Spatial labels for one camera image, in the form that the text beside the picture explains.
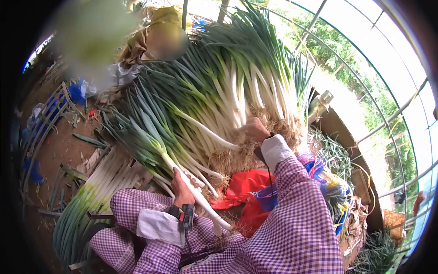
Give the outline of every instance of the onion bundle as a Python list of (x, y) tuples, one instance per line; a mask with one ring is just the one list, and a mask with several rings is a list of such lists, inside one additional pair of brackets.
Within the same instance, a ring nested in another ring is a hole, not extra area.
[[(112, 117), (105, 114), (104, 126), (170, 196), (173, 167), (214, 197), (210, 179), (223, 183), (232, 172), (253, 167), (255, 144), (237, 131), (247, 117), (261, 118), (293, 149), (307, 128), (308, 58), (291, 53), (267, 18), (245, 6), (247, 11), (228, 13), (230, 25), (203, 25), (180, 59), (147, 63), (120, 107), (106, 110)], [(218, 225), (229, 229), (202, 190), (182, 177), (216, 231)]]

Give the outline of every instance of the pile of leeks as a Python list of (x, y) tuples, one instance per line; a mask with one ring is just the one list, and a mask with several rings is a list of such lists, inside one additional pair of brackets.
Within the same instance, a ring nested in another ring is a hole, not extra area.
[(201, 192), (218, 197), (209, 180), (226, 181), (230, 175), (219, 173), (212, 164), (215, 156), (228, 155), (227, 161), (235, 160), (239, 166), (233, 157), (244, 151), (238, 129), (246, 119), (261, 118), (290, 146), (307, 135), (313, 72), (308, 58), (290, 52), (268, 19), (248, 2), (244, 5), (246, 11), (228, 13), (229, 25), (203, 25), (205, 31), (191, 36), (180, 59), (147, 63), (120, 107), (107, 109), (104, 117), (113, 137), (171, 197), (173, 167), (208, 187), (195, 189), (183, 176), (214, 220), (216, 232), (219, 225), (225, 229), (230, 225)]
[(85, 232), (95, 223), (109, 222), (108, 219), (90, 220), (87, 211), (98, 210), (101, 203), (101, 211), (109, 210), (112, 196), (120, 189), (132, 188), (138, 179), (129, 158), (112, 149), (57, 221), (53, 248), (64, 266), (89, 258), (91, 249), (83, 241)]

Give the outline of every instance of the red object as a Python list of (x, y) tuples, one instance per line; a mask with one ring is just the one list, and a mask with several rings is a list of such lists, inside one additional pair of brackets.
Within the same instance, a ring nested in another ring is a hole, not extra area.
[(269, 173), (263, 170), (250, 169), (237, 172), (231, 176), (230, 184), (225, 191), (225, 197), (220, 200), (210, 200), (214, 209), (228, 209), (246, 202), (257, 191), (270, 185)]
[(271, 212), (264, 212), (255, 197), (251, 197), (242, 209), (237, 229), (246, 238), (251, 238)]
[(420, 192), (418, 192), (417, 199), (416, 199), (415, 203), (413, 204), (413, 215), (414, 216), (417, 215), (418, 210), (420, 209), (420, 204), (421, 204), (421, 202), (423, 202), (423, 200), (424, 200), (423, 192), (420, 191)]
[(96, 112), (97, 108), (93, 109), (92, 111), (90, 111), (90, 113), (88, 114), (88, 117), (93, 116), (93, 114)]

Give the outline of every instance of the dirt ground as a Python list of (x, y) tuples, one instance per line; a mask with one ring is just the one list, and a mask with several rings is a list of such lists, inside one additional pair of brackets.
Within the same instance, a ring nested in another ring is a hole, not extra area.
[[(33, 107), (37, 103), (45, 103), (50, 94), (53, 93), (57, 87), (64, 80), (63, 71), (58, 71), (43, 82), (42, 85), (36, 84), (33, 91), (26, 97), (22, 105), (21, 111), (21, 128), (26, 127), (28, 117), (32, 113)], [(78, 106), (78, 109), (84, 114), (84, 107)], [(60, 273), (60, 263), (53, 252), (52, 247), (52, 232), (54, 229), (54, 219), (49, 217), (41, 217), (38, 213), (38, 208), (46, 208), (50, 192), (52, 191), (52, 184), (58, 169), (61, 164), (76, 168), (82, 163), (81, 153), (85, 159), (88, 159), (95, 147), (87, 142), (75, 138), (72, 133), (78, 133), (87, 137), (92, 137), (94, 128), (99, 124), (94, 117), (90, 118), (85, 114), (87, 121), (81, 120), (77, 128), (73, 128), (65, 119), (60, 119), (56, 127), (58, 133), (52, 130), (46, 139), (37, 155), (36, 160), (39, 161), (39, 174), (45, 178), (40, 185), (37, 194), (37, 184), (29, 180), (29, 198), (34, 206), (26, 206), (26, 221), (35, 245), (38, 247), (40, 253), (48, 266), (52, 267), (54, 273)], [(55, 200), (54, 207), (59, 206), (59, 198), (61, 189), (64, 188), (64, 200), (68, 203), (71, 199), (71, 189), (66, 186), (66, 183), (72, 185), (71, 181), (64, 179), (61, 182)]]

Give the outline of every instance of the purple gingham shirt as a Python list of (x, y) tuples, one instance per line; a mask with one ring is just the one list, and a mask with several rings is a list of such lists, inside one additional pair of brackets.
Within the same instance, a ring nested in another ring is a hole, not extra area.
[[(278, 163), (274, 175), (278, 205), (252, 238), (228, 235), (220, 249), (212, 221), (195, 216), (188, 232), (192, 254), (187, 244), (180, 248), (146, 240), (135, 263), (132, 243), (115, 236), (115, 228), (98, 232), (90, 244), (119, 273), (343, 273), (339, 241), (319, 183), (309, 178), (295, 156)], [(172, 203), (160, 194), (123, 189), (114, 195), (111, 209), (118, 225), (135, 233), (141, 208), (166, 211)]]

